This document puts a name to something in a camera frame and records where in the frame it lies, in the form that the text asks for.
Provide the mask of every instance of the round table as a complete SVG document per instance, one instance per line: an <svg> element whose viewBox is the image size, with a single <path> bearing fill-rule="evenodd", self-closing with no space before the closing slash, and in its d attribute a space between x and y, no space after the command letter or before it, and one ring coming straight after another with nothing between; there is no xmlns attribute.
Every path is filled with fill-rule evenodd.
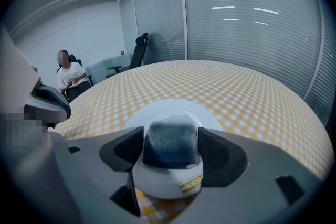
<svg viewBox="0 0 336 224"><path fill-rule="evenodd" d="M321 179L334 163L326 130L296 93L258 71L215 61L160 62L106 79L71 103L71 118L55 132L66 139L114 132L141 107L168 98L204 106L224 131L280 147ZM173 219L191 201L136 193L150 222Z"/></svg>

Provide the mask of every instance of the white plate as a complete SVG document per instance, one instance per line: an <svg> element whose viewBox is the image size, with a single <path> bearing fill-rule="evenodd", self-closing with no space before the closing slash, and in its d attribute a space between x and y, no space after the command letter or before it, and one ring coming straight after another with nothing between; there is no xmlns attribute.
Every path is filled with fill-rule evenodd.
<svg viewBox="0 0 336 224"><path fill-rule="evenodd" d="M222 131L217 118L203 106L184 99L166 99L150 103L136 111L125 123L124 129L144 127L144 136L153 121L173 115L188 115L197 127ZM203 162L188 169L163 169L144 165L142 153L133 168L133 179L137 189L148 196L159 199L181 199L199 192L203 177Z"/></svg>

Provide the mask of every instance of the white t-shirt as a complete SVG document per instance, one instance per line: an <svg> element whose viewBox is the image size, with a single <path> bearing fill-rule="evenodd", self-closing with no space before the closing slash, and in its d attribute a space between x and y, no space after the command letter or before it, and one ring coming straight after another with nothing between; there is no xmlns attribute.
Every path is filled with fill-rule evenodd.
<svg viewBox="0 0 336 224"><path fill-rule="evenodd" d="M66 86L69 81L85 72L84 68L77 62L71 62L69 69L61 67L57 72L57 83L59 87ZM83 78L71 85L70 88L80 85L84 81L89 81L87 78Z"/></svg>

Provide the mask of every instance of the white wall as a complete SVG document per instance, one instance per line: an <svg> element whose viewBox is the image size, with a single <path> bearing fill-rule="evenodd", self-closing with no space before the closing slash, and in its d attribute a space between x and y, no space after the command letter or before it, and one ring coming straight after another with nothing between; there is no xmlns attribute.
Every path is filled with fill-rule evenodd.
<svg viewBox="0 0 336 224"><path fill-rule="evenodd" d="M42 82L57 86L57 53L65 49L84 68L124 50L120 13L110 0L81 0L54 10L14 38Z"/></svg>

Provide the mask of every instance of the checkered tablecloth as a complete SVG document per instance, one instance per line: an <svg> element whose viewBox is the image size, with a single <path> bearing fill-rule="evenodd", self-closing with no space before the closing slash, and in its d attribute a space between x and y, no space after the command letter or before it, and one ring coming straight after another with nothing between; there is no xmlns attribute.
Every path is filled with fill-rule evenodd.
<svg viewBox="0 0 336 224"><path fill-rule="evenodd" d="M321 179L334 162L323 125L298 95L267 75L223 62L161 62L118 74L76 98L71 118L55 131L66 139L114 132L141 107L168 98L202 105L224 131L280 147ZM137 196L142 217L160 223L192 199L162 201L139 191Z"/></svg>

